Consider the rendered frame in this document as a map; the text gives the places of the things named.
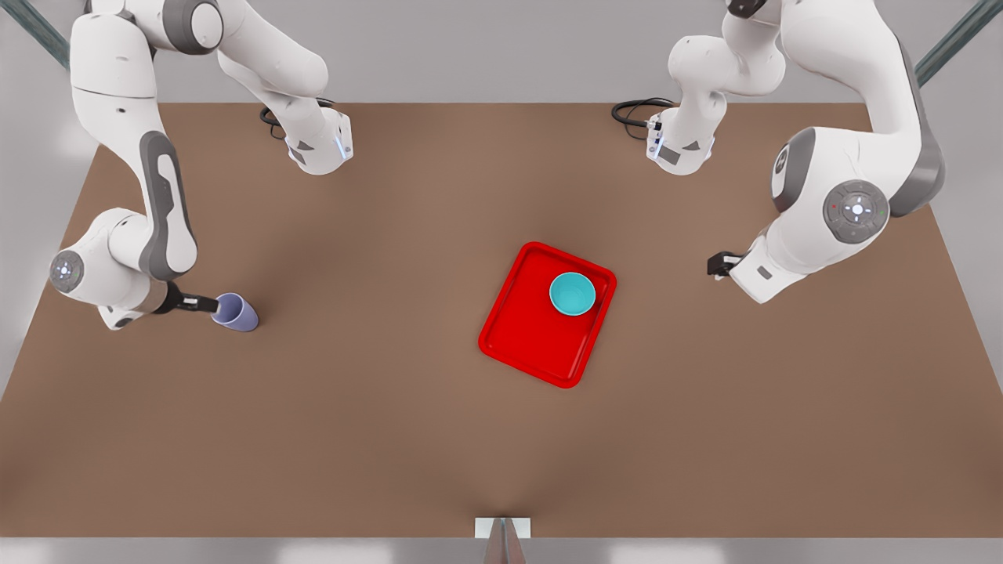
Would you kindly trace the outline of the red tray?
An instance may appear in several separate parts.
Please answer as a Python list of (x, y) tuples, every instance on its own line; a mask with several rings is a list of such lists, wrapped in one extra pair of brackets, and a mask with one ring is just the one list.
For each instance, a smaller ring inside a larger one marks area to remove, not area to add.
[[(555, 279), (584, 280), (588, 308), (556, 307)], [(561, 389), (576, 386), (617, 286), (612, 271), (544, 243), (522, 246), (479, 335), (480, 351)]]

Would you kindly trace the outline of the silver frame post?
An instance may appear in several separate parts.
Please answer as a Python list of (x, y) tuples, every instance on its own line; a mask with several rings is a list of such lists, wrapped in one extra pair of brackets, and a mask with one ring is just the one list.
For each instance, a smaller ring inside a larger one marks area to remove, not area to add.
[(1003, 0), (977, 0), (973, 7), (918, 61), (914, 74), (918, 86), (930, 79), (956, 57), (989, 22), (1003, 13)]
[(483, 564), (527, 564), (522, 540), (531, 536), (531, 520), (527, 517), (477, 517), (474, 537), (486, 539)]
[(71, 47), (64, 36), (39, 13), (30, 0), (0, 0), (3, 8), (61, 67), (69, 70)]

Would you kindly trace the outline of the lavender cup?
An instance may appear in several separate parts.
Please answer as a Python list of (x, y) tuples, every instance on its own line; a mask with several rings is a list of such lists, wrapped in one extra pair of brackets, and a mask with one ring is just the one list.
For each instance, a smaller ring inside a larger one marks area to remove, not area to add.
[(240, 294), (226, 293), (216, 297), (215, 313), (212, 321), (231, 330), (250, 332), (259, 324), (259, 317), (251, 304), (248, 304)]

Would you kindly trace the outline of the teal bowl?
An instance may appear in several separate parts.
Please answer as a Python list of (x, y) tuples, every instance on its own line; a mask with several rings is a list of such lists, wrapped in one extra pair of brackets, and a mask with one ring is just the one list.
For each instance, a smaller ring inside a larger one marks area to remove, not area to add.
[(597, 299), (597, 291), (587, 276), (578, 272), (565, 272), (549, 285), (549, 301), (552, 307), (566, 316), (581, 316), (587, 313)]

